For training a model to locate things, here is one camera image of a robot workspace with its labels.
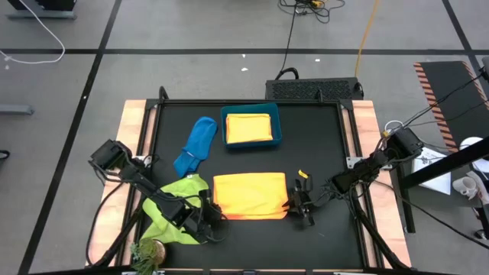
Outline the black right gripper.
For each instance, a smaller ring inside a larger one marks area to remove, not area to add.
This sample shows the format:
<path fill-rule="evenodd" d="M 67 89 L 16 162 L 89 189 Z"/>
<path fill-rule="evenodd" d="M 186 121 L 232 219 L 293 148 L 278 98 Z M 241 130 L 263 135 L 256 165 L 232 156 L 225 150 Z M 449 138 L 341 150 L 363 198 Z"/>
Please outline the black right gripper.
<path fill-rule="evenodd" d="M 292 200 L 287 200 L 282 207 L 284 212 L 291 212 L 297 216 L 303 226 L 314 226 L 313 211 L 318 208 L 319 202 L 325 195 L 325 187 L 320 186 L 314 189 L 313 176 L 308 173 L 300 173 L 295 179 L 295 186 L 292 189 Z"/>

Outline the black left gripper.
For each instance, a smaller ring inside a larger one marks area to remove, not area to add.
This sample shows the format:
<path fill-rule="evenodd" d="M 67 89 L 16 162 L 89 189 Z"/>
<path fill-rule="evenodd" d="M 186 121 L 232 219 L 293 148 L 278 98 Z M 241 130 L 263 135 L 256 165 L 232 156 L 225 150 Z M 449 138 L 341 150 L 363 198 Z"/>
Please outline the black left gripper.
<path fill-rule="evenodd" d="M 226 217 L 212 201 L 212 191 L 203 189 L 197 195 L 198 206 L 192 205 L 190 234 L 200 244 L 219 243 L 226 239 Z"/>

